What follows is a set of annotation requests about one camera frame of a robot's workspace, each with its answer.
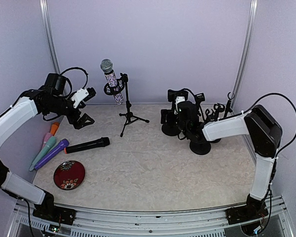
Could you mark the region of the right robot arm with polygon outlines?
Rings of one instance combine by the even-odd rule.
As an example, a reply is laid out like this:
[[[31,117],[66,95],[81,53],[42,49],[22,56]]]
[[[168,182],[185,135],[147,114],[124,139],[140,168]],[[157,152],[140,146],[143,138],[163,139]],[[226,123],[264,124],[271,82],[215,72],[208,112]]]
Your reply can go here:
[[[197,155],[206,155],[211,144],[219,139],[248,135],[254,146],[256,167],[253,185],[242,214],[253,219],[263,209],[265,198],[276,171],[277,152],[283,130],[262,105],[247,112],[217,121],[200,122],[197,107],[190,101],[175,102],[170,110],[161,110],[161,130],[168,136],[180,133],[189,140],[189,148]]]

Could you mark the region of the black stand of purple microphone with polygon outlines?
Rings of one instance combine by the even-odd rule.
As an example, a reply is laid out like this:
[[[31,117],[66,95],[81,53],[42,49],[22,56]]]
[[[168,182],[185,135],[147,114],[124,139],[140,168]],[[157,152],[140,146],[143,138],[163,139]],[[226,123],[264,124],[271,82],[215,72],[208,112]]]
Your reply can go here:
[[[194,95],[194,100],[195,104],[198,110],[198,114],[202,117],[203,121],[205,120],[204,118],[204,113],[201,107],[201,103],[205,101],[205,94],[204,93],[199,93]]]

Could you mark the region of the teal microphone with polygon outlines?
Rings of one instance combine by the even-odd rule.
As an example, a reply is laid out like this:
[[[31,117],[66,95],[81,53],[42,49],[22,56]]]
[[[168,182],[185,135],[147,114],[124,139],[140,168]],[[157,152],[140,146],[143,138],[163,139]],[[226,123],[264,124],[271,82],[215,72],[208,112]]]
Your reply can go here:
[[[33,159],[29,171],[33,171],[35,165],[49,152],[49,150],[56,144],[57,138],[55,136],[51,136],[46,143],[44,144],[44,147],[41,149],[41,151],[36,155],[36,157]]]

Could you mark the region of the black tripod stand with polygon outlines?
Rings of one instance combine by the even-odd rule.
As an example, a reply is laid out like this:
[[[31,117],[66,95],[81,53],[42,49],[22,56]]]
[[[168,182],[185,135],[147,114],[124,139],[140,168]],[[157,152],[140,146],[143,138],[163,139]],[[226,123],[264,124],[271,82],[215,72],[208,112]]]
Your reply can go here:
[[[121,87],[121,92],[125,89],[125,93],[126,93],[126,113],[120,113],[119,116],[120,117],[125,117],[126,120],[125,120],[125,123],[123,125],[123,129],[122,129],[122,132],[120,134],[120,137],[123,137],[124,135],[124,131],[125,131],[125,128],[127,125],[131,125],[132,123],[136,122],[136,121],[144,121],[146,123],[149,123],[150,121],[148,119],[144,119],[144,118],[141,118],[141,117],[138,117],[138,116],[135,116],[132,112],[131,112],[131,107],[132,107],[132,104],[130,103],[130,100],[129,100],[129,92],[128,92],[128,75],[127,74],[124,74],[124,73],[120,73],[120,78],[117,79],[117,81],[119,82],[119,85]]]

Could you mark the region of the orange microphone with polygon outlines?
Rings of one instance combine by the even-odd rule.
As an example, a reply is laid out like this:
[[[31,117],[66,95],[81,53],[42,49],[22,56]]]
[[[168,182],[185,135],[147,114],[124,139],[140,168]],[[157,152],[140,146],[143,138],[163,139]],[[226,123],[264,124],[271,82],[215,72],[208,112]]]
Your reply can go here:
[[[59,128],[59,122],[54,122],[52,125],[51,125],[51,128],[50,128],[50,133],[52,134],[52,136],[54,136]]]

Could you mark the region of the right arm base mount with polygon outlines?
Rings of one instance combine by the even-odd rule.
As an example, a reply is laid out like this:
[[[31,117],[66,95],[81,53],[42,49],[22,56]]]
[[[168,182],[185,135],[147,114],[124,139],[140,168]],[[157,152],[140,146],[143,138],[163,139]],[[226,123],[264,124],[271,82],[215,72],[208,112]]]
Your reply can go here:
[[[267,216],[269,214],[266,207],[256,210],[255,208],[249,208],[246,205],[231,207],[227,209],[225,213],[229,225],[255,220],[261,218],[263,215]]]

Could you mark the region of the purple-head microphone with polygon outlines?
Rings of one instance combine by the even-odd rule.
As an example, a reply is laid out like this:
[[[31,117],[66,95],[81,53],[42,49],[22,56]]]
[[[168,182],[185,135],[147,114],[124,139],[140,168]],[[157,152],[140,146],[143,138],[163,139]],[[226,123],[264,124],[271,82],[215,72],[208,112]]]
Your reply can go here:
[[[34,166],[35,170],[42,168],[45,164],[47,164],[52,158],[54,158],[57,154],[63,151],[69,145],[69,141],[67,139],[62,139],[51,151],[49,151],[43,158],[41,158]]]

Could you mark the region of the pink microphone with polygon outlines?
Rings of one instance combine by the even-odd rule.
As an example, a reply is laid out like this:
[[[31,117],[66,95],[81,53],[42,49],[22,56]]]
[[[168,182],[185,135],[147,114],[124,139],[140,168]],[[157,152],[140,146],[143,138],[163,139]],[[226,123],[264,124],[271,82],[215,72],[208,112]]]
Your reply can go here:
[[[52,136],[53,136],[53,135],[52,135],[50,132],[48,132],[48,133],[45,134],[44,139],[43,139],[43,144],[42,144],[42,147],[41,147],[41,148],[43,148],[43,147],[46,145],[47,141],[48,141]]]

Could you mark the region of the black stand of pink microphone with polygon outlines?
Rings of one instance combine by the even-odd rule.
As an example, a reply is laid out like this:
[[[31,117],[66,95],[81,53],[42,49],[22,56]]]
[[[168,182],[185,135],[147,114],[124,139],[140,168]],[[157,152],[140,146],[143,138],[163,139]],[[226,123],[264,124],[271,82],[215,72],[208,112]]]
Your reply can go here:
[[[214,120],[218,120],[220,118],[220,113],[225,111],[225,105],[216,103],[214,104]]]

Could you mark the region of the black stand of orange microphone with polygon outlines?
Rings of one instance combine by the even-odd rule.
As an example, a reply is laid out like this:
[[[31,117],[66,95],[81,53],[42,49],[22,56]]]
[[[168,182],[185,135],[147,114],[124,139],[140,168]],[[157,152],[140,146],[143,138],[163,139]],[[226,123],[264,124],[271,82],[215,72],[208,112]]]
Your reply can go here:
[[[228,116],[228,114],[230,114],[230,113],[233,112],[233,110],[232,110],[232,108],[231,108],[231,102],[232,102],[232,100],[234,99],[234,97],[235,97],[235,95],[234,95],[234,93],[232,93],[232,92],[229,92],[229,93],[227,94],[228,101],[227,101],[226,106],[225,106],[225,111],[224,111],[224,116],[223,116],[223,118],[226,118],[226,117]]]

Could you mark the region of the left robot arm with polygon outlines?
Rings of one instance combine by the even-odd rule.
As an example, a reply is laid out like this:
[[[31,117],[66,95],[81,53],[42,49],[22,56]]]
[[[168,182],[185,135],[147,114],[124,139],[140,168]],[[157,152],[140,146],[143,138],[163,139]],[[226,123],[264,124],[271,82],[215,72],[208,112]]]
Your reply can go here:
[[[65,85],[69,82],[62,74],[49,73],[39,89],[22,92],[16,102],[0,115],[0,148],[16,130],[39,114],[66,116],[75,129],[93,124],[94,120],[87,114],[81,114],[80,109],[96,95],[95,89],[83,86],[76,92],[64,95]],[[12,173],[1,160],[0,189],[15,198],[33,203],[35,216],[53,220],[60,215],[51,193]]]

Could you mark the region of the black microphone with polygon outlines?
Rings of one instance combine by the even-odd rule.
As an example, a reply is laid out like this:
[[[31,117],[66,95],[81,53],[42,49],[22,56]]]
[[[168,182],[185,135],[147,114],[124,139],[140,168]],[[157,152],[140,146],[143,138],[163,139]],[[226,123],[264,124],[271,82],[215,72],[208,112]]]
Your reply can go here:
[[[73,146],[68,146],[64,149],[64,152],[66,154],[71,154],[71,153],[81,152],[81,151],[90,150],[94,148],[106,147],[108,145],[110,145],[109,137],[102,137],[97,140],[80,143]]]

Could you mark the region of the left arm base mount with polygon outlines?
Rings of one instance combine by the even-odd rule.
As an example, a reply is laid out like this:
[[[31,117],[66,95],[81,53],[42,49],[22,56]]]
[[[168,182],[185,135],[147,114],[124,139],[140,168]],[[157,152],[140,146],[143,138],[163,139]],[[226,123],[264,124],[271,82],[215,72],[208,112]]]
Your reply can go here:
[[[33,211],[33,216],[43,220],[55,222],[58,224],[65,224],[72,226],[75,220],[76,211],[70,208],[55,206],[51,213],[43,212],[36,208]]]

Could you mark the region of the black stand of teal microphone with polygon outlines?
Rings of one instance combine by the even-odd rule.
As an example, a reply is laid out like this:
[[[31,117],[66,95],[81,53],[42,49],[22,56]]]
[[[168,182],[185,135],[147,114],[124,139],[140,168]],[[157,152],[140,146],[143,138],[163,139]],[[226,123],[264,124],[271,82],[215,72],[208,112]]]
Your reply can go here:
[[[188,132],[190,133],[190,149],[197,155],[206,155],[211,150],[211,143],[206,140],[202,128],[199,115],[195,113],[188,124]]]

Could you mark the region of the glitter silver-head microphone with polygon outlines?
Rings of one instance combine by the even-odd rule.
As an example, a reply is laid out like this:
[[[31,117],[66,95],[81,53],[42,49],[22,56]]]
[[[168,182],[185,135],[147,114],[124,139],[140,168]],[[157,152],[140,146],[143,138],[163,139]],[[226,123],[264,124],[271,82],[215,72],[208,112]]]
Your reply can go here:
[[[113,96],[117,105],[121,105],[124,102],[121,87],[117,81],[115,72],[113,70],[113,63],[110,59],[103,59],[100,64],[101,70],[104,72],[107,84],[104,87],[106,95]]]

